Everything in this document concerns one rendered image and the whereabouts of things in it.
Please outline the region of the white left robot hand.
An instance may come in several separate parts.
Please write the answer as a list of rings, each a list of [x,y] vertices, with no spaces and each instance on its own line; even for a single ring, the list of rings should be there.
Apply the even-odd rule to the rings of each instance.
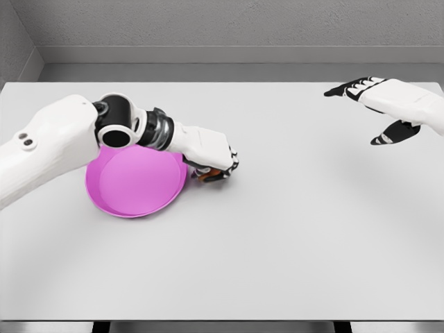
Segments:
[[[197,169],[218,169],[223,174],[219,180],[225,180],[239,166],[237,152],[223,133],[197,126],[185,126],[183,130],[183,161],[194,168],[193,178],[197,179]]]

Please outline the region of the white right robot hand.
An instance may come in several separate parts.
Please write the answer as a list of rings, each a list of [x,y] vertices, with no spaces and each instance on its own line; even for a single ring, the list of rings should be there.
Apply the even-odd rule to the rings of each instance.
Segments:
[[[325,97],[349,98],[369,110],[396,120],[371,140],[373,146],[403,142],[417,135],[422,126],[428,126],[427,109],[435,94],[396,78],[374,76],[358,78],[323,93]]]

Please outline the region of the orange-red apple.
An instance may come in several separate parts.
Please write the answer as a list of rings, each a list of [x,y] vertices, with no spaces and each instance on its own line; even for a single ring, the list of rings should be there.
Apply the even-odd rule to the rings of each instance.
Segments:
[[[218,169],[197,169],[195,176],[201,182],[214,182],[223,177],[223,174]]]

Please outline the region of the pink round plate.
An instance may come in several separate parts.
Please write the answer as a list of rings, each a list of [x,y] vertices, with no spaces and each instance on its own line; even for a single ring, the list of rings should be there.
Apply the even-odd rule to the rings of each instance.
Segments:
[[[85,188],[101,211],[125,219],[153,214],[182,191],[188,166],[179,153],[134,145],[102,146],[86,168]]]

